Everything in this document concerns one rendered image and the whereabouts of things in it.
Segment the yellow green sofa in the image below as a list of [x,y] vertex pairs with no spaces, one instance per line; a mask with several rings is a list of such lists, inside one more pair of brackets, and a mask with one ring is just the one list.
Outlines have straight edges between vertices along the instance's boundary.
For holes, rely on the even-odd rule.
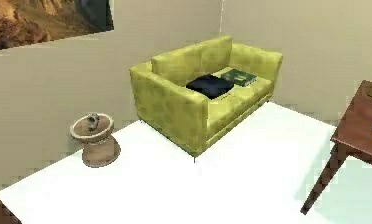
[[[273,95],[279,52],[235,43],[229,36],[154,56],[130,68],[138,117],[193,157],[227,134]],[[256,80],[210,99],[186,85],[233,69]]]

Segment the black cushion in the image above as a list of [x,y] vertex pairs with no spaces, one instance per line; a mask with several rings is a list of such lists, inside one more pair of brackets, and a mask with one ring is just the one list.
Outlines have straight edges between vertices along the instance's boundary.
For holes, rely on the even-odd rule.
[[187,89],[201,93],[209,99],[215,99],[227,93],[233,87],[232,82],[211,74],[198,77],[186,85]]

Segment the dark green book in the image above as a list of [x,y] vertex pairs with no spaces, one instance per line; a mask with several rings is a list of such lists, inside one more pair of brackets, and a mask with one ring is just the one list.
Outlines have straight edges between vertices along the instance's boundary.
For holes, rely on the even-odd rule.
[[230,71],[223,73],[221,77],[227,81],[230,81],[242,87],[248,86],[257,78],[256,75],[249,74],[237,69],[231,69]]

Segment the round brown side table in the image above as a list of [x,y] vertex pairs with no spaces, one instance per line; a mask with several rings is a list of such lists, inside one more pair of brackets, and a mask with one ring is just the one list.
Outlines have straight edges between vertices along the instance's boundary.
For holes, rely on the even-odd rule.
[[82,161],[91,168],[100,168],[114,162],[121,149],[112,136],[114,120],[110,115],[97,113],[100,121],[94,131],[88,130],[87,116],[76,120],[70,126],[70,135],[83,145]]

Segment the small grey figurine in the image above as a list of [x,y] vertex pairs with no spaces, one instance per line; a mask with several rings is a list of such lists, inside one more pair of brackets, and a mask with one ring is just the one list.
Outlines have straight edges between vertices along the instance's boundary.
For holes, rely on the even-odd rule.
[[97,113],[92,113],[87,116],[88,130],[94,131],[97,129],[100,118]]

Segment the framed landscape picture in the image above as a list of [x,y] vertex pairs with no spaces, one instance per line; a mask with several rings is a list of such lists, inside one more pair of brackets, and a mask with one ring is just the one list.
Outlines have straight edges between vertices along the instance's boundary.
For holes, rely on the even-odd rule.
[[0,0],[0,50],[113,29],[110,0]]

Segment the brown wooden table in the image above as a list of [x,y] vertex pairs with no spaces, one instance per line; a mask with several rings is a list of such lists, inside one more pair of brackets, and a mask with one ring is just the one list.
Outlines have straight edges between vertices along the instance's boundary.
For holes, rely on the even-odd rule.
[[372,81],[361,82],[331,141],[330,158],[301,207],[304,215],[349,156],[372,165]]

